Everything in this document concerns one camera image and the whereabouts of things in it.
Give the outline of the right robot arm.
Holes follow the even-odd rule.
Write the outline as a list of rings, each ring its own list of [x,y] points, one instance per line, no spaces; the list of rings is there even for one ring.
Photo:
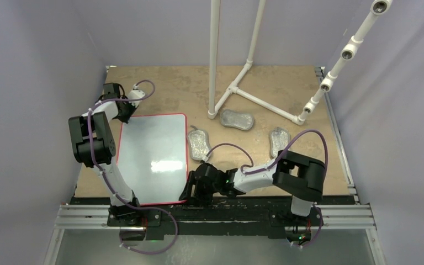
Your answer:
[[[313,204],[322,201],[327,166],[293,151],[281,150],[278,154],[268,163],[248,170],[222,171],[202,162],[189,172],[179,200],[191,205],[210,205],[215,193],[234,198],[255,189],[276,186],[292,195],[288,218],[300,225],[309,218]]]

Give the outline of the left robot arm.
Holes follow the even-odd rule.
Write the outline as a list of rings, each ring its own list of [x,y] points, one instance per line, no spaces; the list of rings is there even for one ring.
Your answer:
[[[77,162],[99,175],[109,190],[111,220],[135,226],[142,220],[142,210],[116,164],[116,143],[109,122],[117,119],[127,123],[145,92],[134,85],[126,93],[118,83],[106,83],[104,90],[88,112],[68,120],[73,155]]]

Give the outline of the white board with pink rim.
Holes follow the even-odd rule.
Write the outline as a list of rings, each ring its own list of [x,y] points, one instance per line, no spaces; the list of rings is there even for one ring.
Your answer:
[[[117,165],[141,205],[179,204],[188,178],[183,113],[132,116],[121,126]]]

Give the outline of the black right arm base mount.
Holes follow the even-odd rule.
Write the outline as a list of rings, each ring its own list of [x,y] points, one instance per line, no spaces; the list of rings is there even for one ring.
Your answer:
[[[269,239],[286,239],[298,246],[310,242],[318,235],[324,221],[321,209],[310,207],[308,216],[299,216],[290,212],[290,206],[273,206],[269,209]]]

